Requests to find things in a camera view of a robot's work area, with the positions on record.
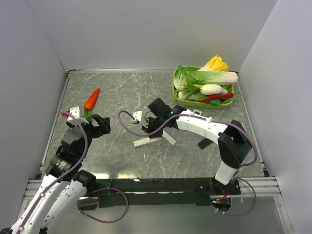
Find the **white remote battery cover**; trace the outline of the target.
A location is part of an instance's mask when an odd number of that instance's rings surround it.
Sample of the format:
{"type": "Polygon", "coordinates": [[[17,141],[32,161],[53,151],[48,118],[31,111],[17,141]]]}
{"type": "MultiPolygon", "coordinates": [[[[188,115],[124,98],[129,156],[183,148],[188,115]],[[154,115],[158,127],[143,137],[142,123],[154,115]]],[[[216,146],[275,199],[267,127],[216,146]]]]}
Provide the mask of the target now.
{"type": "Polygon", "coordinates": [[[176,143],[176,141],[166,131],[163,131],[162,137],[166,139],[171,145],[176,143]]]}

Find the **white remote control body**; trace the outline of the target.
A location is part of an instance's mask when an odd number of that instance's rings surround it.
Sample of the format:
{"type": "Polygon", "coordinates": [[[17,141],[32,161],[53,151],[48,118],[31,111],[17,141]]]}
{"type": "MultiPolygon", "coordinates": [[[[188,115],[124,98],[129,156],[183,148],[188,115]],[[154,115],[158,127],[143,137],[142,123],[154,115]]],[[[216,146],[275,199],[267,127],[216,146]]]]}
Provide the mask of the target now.
{"type": "Polygon", "coordinates": [[[142,147],[142,146],[145,146],[145,145],[157,142],[157,141],[151,141],[151,139],[149,137],[146,137],[146,138],[142,138],[140,140],[133,141],[133,146],[134,146],[134,148],[138,148],[138,147],[142,147]]]}

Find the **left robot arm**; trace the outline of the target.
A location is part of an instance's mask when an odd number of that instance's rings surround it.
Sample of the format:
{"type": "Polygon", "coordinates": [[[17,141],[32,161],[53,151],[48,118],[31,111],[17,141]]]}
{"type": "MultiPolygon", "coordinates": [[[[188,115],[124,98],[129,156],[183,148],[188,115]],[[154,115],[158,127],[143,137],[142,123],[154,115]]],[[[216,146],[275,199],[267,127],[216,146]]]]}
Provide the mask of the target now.
{"type": "Polygon", "coordinates": [[[91,120],[87,120],[73,112],[62,115],[67,117],[69,129],[50,160],[39,189],[16,223],[2,229],[2,234],[49,234],[81,196],[95,193],[96,177],[81,170],[81,166],[92,140],[110,133],[110,118],[93,114],[91,120]]]}

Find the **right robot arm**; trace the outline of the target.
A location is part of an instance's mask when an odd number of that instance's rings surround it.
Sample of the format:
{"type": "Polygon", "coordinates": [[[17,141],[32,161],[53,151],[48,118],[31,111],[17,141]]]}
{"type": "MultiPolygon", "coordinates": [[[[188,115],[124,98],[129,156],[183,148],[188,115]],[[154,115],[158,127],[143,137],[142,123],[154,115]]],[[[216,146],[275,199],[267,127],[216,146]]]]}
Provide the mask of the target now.
{"type": "Polygon", "coordinates": [[[142,130],[149,137],[162,135],[164,128],[175,128],[197,134],[218,145],[221,164],[214,176],[213,189],[218,194],[226,193],[230,181],[254,146],[242,125],[235,120],[224,123],[203,117],[179,105],[171,108],[160,98],[149,104],[148,109],[154,116],[143,118],[146,123],[142,124],[142,130]]]}

